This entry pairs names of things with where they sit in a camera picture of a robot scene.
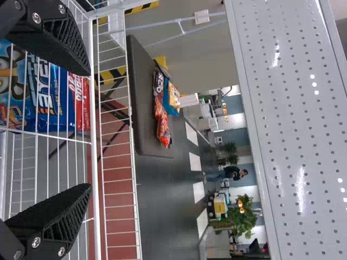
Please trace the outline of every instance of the person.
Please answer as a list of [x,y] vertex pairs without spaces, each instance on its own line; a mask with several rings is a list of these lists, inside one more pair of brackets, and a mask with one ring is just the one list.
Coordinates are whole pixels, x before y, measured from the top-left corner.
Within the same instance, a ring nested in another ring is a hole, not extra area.
[[[211,175],[213,173],[215,173],[215,171],[209,171],[208,175]],[[237,168],[236,166],[228,166],[228,167],[225,167],[223,171],[218,171],[218,173],[220,173],[218,176],[207,177],[206,180],[214,182],[214,183],[222,181],[225,178],[229,178],[229,179],[232,178],[233,180],[241,180],[244,176],[248,174],[248,171],[246,169],[243,169],[240,171],[240,169]]]

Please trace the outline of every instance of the pegboard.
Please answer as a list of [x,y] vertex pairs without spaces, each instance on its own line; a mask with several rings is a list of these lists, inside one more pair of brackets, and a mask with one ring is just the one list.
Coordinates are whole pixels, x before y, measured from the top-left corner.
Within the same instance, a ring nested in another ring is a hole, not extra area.
[[271,214],[265,219],[273,219],[266,228],[277,237],[276,245],[269,238],[270,250],[278,248],[278,259],[346,259],[347,98],[324,20],[332,13],[319,0],[231,0],[226,7],[242,56],[258,180],[268,192],[268,201],[261,194]]

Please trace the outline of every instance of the metal screw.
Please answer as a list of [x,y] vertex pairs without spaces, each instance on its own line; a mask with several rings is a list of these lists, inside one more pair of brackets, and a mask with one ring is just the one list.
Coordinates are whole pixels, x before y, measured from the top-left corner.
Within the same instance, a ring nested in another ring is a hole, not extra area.
[[58,251],[58,256],[62,257],[64,254],[65,254],[65,247],[62,246]]
[[41,238],[40,237],[35,237],[33,242],[31,243],[31,246],[33,248],[37,248],[41,243]]
[[33,20],[35,23],[40,24],[41,23],[41,17],[38,15],[38,13],[33,12]]
[[22,5],[20,4],[20,2],[15,1],[15,8],[16,8],[17,10],[22,10]]
[[63,14],[65,14],[65,8],[64,8],[64,6],[62,5],[62,4],[60,4],[59,6],[58,6],[58,8],[59,8],[59,12],[63,15]]
[[13,260],[18,260],[22,256],[22,251],[17,250],[17,252],[13,255]]

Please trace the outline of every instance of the green plant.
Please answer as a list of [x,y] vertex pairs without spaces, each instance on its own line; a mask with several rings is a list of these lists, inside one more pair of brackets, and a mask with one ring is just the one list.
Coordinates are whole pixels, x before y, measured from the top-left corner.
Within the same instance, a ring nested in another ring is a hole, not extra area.
[[228,217],[218,222],[211,222],[210,225],[215,229],[232,227],[232,233],[234,236],[241,236],[245,233],[245,237],[250,239],[253,235],[251,230],[255,226],[257,220],[256,214],[252,212],[253,197],[249,197],[247,194],[239,195],[236,200],[242,201],[242,207],[245,210],[244,213],[240,212],[238,207],[229,208]]
[[239,161],[239,157],[236,154],[230,154],[227,158],[227,161],[232,164],[237,164]]
[[237,164],[239,156],[236,154],[236,146],[234,142],[228,142],[217,148],[219,155],[219,165],[230,163],[231,165]]
[[234,142],[228,142],[224,144],[221,148],[229,154],[236,153],[236,146]]

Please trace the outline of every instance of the blue snack package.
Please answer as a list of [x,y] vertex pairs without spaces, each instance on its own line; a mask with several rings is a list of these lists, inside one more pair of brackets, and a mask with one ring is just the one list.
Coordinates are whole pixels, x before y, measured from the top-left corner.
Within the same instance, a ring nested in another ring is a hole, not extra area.
[[[28,53],[27,80],[30,86],[31,110],[36,112],[36,106],[38,109],[37,131],[39,133],[47,132],[47,128],[49,128],[49,132],[57,132],[58,116],[59,132],[74,131],[74,95],[67,88],[68,72],[54,64],[50,65],[49,71],[48,64],[47,61],[42,59],[38,64],[38,57]],[[38,69],[40,77],[37,84]],[[35,123],[28,124],[25,130],[34,132]]]
[[[25,51],[14,45],[11,56],[11,43],[7,40],[0,41],[0,126],[8,125],[11,129],[20,130],[23,124],[25,131],[35,132],[37,106],[37,132],[57,132],[58,128],[60,132],[75,131],[76,106],[76,123],[78,130],[82,129],[82,108],[85,121],[86,118],[89,119],[87,80],[54,64],[50,64],[50,70],[48,67],[47,61],[28,53],[24,91]],[[84,124],[83,129],[90,128],[89,121]]]

